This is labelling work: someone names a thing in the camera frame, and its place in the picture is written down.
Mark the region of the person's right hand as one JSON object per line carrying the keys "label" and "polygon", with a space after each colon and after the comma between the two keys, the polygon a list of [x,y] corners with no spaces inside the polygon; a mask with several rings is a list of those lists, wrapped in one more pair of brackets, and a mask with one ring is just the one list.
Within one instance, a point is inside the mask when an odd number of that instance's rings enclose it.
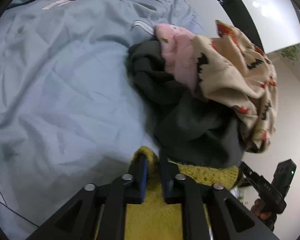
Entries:
{"label": "person's right hand", "polygon": [[254,205],[251,207],[250,211],[262,222],[266,222],[270,220],[272,213],[271,212],[263,212],[263,209],[265,207],[265,203],[261,199],[257,199],[254,202]]}

